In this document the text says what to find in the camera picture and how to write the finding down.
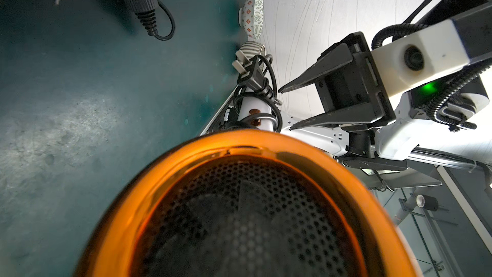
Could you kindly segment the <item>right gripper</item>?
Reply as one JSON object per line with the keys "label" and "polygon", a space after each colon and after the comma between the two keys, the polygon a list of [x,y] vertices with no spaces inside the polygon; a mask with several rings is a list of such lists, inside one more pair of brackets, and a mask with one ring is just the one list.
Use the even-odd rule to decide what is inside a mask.
{"label": "right gripper", "polygon": [[315,83],[324,113],[299,121],[292,130],[311,126],[383,127],[396,115],[363,33],[351,33],[333,44],[317,62],[278,92]]}

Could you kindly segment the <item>white hair dryer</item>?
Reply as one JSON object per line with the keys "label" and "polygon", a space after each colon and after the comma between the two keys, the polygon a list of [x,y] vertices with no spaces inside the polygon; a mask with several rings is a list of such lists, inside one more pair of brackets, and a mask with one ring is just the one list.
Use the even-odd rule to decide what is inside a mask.
{"label": "white hair dryer", "polygon": [[159,156],[102,216],[75,276],[421,276],[374,195],[323,151],[235,129]]}

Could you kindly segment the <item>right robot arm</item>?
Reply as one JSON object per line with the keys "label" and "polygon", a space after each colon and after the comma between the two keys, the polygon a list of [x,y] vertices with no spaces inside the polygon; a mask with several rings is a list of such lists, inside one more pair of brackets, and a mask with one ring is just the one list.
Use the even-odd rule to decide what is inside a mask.
{"label": "right robot arm", "polygon": [[325,50],[281,92],[314,85],[324,111],[295,123],[349,135],[350,167],[403,169],[437,131],[474,130],[489,104],[481,74],[491,67],[491,0],[424,0],[371,43],[351,33]]}

